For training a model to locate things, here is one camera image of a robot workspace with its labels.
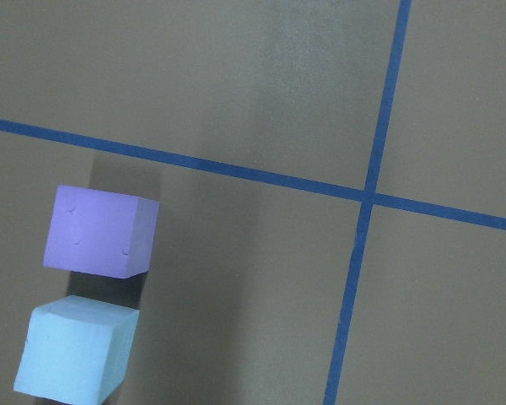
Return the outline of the purple foam block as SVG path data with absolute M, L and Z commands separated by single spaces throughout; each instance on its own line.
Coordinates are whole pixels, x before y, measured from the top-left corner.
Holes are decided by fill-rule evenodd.
M 60 185 L 43 265 L 120 279 L 146 273 L 158 215 L 151 199 Z

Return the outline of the light blue foam block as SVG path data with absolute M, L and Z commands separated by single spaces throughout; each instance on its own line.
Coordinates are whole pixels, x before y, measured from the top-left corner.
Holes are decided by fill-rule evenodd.
M 101 404 L 123 382 L 139 311 L 77 295 L 31 312 L 13 389 L 66 404 Z

